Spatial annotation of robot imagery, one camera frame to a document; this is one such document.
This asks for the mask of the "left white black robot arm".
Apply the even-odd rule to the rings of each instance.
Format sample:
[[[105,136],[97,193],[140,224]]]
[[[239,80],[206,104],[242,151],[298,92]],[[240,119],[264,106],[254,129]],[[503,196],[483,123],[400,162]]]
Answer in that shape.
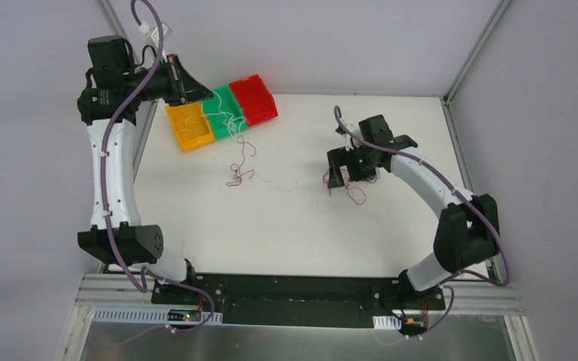
[[[92,66],[77,107],[90,139],[95,190],[90,227],[78,233],[78,245],[105,264],[146,268],[173,280],[172,296],[190,304],[198,298],[199,284],[187,276],[187,261],[165,249],[158,225],[144,225],[139,216],[133,168],[136,114],[145,102],[187,105],[211,99],[213,93],[187,73],[175,54],[144,68],[118,35],[90,39],[87,49]]]

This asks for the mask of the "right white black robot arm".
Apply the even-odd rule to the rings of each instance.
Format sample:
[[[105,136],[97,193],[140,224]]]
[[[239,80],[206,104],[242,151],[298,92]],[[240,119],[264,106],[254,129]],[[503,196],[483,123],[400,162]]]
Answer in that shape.
[[[383,115],[360,121],[355,130],[340,107],[334,108],[334,117],[345,144],[327,152],[328,189],[371,181],[384,170],[406,183],[437,216],[432,251],[398,277],[401,305],[418,307],[431,290],[502,253],[497,203],[490,195],[477,196],[455,185],[408,135],[393,135]]]

